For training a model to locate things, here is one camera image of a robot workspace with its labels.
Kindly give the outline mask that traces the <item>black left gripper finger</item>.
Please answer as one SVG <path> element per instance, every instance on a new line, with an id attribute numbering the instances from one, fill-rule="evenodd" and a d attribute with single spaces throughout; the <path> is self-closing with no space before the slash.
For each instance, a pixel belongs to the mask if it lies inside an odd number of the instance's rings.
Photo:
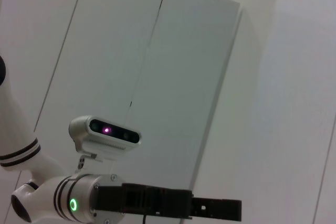
<path id="1" fill-rule="evenodd" d="M 192 198 L 193 217 L 241 221 L 241 209 L 241 200 Z"/>

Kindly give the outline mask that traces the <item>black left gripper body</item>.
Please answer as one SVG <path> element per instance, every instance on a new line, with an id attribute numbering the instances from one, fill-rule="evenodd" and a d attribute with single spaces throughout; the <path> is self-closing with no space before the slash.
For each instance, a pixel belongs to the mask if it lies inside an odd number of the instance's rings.
<path id="1" fill-rule="evenodd" d="M 191 215 L 192 198 L 190 190 L 124 183 L 121 186 L 99 186 L 93 193 L 93 208 L 122 214 L 187 219 Z"/>

